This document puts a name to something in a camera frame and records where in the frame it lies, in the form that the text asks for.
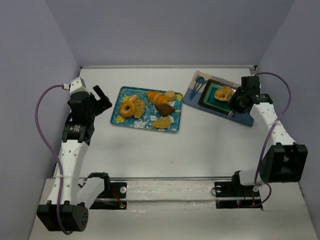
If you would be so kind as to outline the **orange twisted ring bread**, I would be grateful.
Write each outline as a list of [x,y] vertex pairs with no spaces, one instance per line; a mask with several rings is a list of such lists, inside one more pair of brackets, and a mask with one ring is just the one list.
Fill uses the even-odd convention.
[[221,102],[228,102],[234,94],[235,91],[232,88],[224,86],[215,91],[214,98]]

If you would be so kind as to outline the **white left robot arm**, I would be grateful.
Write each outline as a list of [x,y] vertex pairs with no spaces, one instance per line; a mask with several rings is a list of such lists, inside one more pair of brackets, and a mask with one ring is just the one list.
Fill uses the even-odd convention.
[[67,90],[70,112],[64,124],[60,152],[56,152],[45,138],[39,124],[37,103],[34,119],[37,131],[53,154],[58,172],[46,204],[37,207],[36,215],[50,232],[73,232],[85,230],[89,219],[89,208],[98,196],[111,190],[108,173],[93,172],[86,183],[79,186],[80,172],[86,152],[95,131],[95,118],[112,107],[109,98],[99,86],[94,86],[95,95],[89,92],[80,78],[59,87]]

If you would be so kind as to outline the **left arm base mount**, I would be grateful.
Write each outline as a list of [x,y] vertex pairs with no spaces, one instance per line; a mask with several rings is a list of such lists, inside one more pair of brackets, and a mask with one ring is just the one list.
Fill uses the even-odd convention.
[[90,207],[90,210],[126,210],[127,209],[127,182],[112,181],[107,173],[95,172],[91,173],[87,178],[81,180],[78,184],[82,188],[93,177],[102,177],[105,179],[104,190],[97,196],[96,200]]

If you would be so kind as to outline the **metal serving tongs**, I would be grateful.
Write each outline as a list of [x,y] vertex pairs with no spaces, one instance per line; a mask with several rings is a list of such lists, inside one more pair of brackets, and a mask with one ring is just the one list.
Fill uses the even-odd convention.
[[233,95],[228,95],[228,116],[232,117],[234,115],[235,109],[237,107],[237,96],[234,93]]

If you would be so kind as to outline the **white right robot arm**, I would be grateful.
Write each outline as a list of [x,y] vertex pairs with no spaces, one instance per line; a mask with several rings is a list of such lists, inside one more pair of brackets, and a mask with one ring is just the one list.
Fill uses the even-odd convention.
[[231,97],[228,107],[233,113],[248,113],[267,133],[257,167],[236,171],[232,176],[233,186],[299,182],[308,149],[304,144],[296,143],[285,130],[280,121],[284,113],[277,115],[271,97],[261,93],[260,79],[257,75],[242,77],[241,86]]

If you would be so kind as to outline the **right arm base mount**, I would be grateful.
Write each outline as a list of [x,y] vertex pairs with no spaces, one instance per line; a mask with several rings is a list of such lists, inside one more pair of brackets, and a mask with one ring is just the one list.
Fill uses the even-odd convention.
[[211,194],[217,209],[263,209],[259,189],[254,191],[253,185],[241,185],[239,171],[231,180],[215,181]]

